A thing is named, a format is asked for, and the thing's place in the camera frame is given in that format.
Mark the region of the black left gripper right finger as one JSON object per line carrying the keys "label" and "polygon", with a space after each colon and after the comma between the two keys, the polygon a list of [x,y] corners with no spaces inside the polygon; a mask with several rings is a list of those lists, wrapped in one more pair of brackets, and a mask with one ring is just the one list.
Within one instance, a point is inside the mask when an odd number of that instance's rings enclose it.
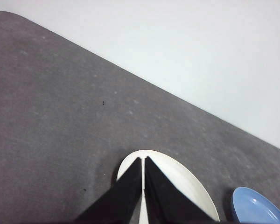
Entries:
{"label": "black left gripper right finger", "polygon": [[145,198],[149,221],[214,222],[165,176],[154,161],[145,158]]}

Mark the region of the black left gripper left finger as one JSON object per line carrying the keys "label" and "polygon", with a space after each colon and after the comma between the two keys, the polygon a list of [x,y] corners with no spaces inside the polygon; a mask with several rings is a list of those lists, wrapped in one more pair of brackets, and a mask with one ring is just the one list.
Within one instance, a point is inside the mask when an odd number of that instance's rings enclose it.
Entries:
{"label": "black left gripper left finger", "polygon": [[142,170],[138,157],[106,193],[78,216],[76,222],[129,222],[141,193]]}

